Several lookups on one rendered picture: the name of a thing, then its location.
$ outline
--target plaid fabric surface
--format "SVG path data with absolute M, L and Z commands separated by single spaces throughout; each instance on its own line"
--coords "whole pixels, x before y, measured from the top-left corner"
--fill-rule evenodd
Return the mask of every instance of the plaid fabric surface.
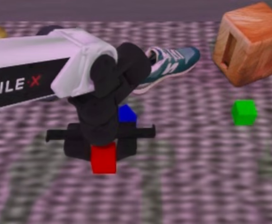
M 62 142 L 44 142 L 47 129 L 77 120 L 66 100 L 2 110 L 0 224 L 272 224 L 272 178 L 258 174 L 259 157 L 272 149 L 272 76 L 232 87 L 210 57 L 218 22 L 0 24 L 11 36 L 59 24 L 115 46 L 191 45 L 202 54 L 186 76 L 128 98 L 140 123 L 156 124 L 157 138 L 139 140 L 139 154 L 117 175 L 92 175 L 88 163 L 65 158 Z M 246 98 L 258 119 L 236 127 L 231 106 Z

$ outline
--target red x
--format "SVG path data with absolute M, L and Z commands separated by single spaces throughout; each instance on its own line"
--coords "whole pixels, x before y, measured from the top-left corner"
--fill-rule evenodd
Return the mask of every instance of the red x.
M 40 78 L 41 78 L 41 75 L 38 75 L 36 77 L 32 76 L 32 83 L 30 84 L 30 87 L 33 87 L 35 85 L 39 85 Z

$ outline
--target shoe sole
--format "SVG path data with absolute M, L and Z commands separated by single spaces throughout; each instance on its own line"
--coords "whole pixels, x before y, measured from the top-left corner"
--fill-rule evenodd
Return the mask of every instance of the shoe sole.
M 158 79 L 157 81 L 151 83 L 150 85 L 146 86 L 146 87 L 143 88 L 143 89 L 135 89 L 135 90 L 133 91 L 133 94 L 135 94 L 135 95 L 144 94 L 144 93 L 146 93 L 147 91 L 149 91 L 151 88 L 153 88 L 156 84 L 160 83 L 161 81 L 163 81 L 163 80 L 166 79 L 166 78 L 169 78 L 169 77 L 177 77 L 177 76 L 182 76 L 182 75 L 184 75 L 184 74 L 187 74 L 187 73 L 190 72 L 196 65 L 197 65 L 197 63 L 194 64 L 192 67 L 190 67 L 188 70 L 185 70 L 185 71 L 183 71 L 183 72 L 176 73 L 176 74 L 173 74 L 173 75 L 164 76 L 164 77 Z

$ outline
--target teal sneaker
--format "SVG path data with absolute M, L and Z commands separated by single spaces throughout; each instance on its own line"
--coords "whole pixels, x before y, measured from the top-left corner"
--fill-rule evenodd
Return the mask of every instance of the teal sneaker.
M 151 47 L 146 56 L 151 61 L 151 74 L 134 91 L 143 94 L 168 77 L 176 77 L 191 71 L 200 59 L 200 52 L 194 47 L 161 49 Z

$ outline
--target green cube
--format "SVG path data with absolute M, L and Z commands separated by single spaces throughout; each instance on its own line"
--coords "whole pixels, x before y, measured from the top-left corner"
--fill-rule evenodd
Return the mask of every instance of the green cube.
M 231 110 L 234 125 L 251 126 L 257 117 L 257 109 L 254 100 L 236 100 Z

